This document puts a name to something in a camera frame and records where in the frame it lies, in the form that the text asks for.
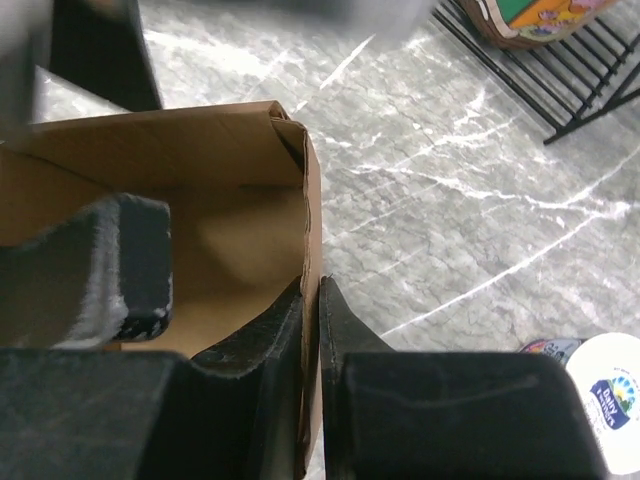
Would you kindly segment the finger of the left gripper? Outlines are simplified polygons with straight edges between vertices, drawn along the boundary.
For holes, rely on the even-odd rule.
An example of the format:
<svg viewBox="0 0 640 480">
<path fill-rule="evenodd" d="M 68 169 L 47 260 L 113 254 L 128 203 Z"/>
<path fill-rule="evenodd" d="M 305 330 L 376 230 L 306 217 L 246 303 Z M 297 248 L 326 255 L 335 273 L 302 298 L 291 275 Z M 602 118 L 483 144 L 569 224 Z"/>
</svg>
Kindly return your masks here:
<svg viewBox="0 0 640 480">
<path fill-rule="evenodd" d="M 125 110 L 160 110 L 139 4 L 55 1 L 49 71 Z"/>
<path fill-rule="evenodd" d="M 118 193 L 1 250 L 1 344 L 91 349 L 144 342 L 171 321 L 167 203 Z"/>
</svg>

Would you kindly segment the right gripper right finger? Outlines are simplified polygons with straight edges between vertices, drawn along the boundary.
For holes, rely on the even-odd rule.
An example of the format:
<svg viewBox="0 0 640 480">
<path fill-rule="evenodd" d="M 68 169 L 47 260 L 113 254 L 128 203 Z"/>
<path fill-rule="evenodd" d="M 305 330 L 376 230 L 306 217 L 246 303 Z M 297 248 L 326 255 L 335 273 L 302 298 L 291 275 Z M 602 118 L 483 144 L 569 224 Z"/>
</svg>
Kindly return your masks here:
<svg viewBox="0 0 640 480">
<path fill-rule="evenodd" d="M 330 479 L 604 479 L 573 382 L 551 358 L 392 349 L 319 290 Z"/>
</svg>

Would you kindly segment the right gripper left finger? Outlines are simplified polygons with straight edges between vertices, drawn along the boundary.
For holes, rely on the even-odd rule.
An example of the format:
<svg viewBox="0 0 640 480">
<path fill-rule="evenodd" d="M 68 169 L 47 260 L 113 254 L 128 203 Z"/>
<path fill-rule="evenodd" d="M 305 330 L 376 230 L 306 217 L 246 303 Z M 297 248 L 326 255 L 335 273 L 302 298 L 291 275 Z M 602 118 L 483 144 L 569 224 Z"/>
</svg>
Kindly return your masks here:
<svg viewBox="0 0 640 480">
<path fill-rule="evenodd" d="M 5 349 L 5 479 L 292 479 L 303 297 L 192 358 Z"/>
</svg>

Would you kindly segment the brown cardboard box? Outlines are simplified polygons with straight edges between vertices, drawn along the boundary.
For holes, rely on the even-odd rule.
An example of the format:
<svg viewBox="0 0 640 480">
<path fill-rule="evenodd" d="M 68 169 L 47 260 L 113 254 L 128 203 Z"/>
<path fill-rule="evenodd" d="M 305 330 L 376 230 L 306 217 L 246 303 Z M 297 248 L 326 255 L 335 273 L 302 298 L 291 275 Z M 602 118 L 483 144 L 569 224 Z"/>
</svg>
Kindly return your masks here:
<svg viewBox="0 0 640 480">
<path fill-rule="evenodd" d="M 173 308 L 144 342 L 91 349 L 192 358 L 269 308 L 303 297 L 296 475 L 318 429 L 319 165 L 306 128 L 275 101 L 45 123 L 1 146 L 1 250 L 126 193 L 168 204 Z"/>
</svg>

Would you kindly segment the green lidded brown jar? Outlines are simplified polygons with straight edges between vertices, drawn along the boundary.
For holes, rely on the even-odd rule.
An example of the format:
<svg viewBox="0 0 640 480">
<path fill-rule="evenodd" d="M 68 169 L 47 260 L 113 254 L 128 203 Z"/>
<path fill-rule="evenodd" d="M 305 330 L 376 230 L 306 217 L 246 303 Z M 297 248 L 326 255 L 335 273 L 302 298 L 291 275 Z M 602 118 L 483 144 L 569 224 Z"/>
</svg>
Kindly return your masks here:
<svg viewBox="0 0 640 480">
<path fill-rule="evenodd" d="M 568 37 L 613 0 L 463 0 L 472 24 L 494 46 L 530 50 Z"/>
</svg>

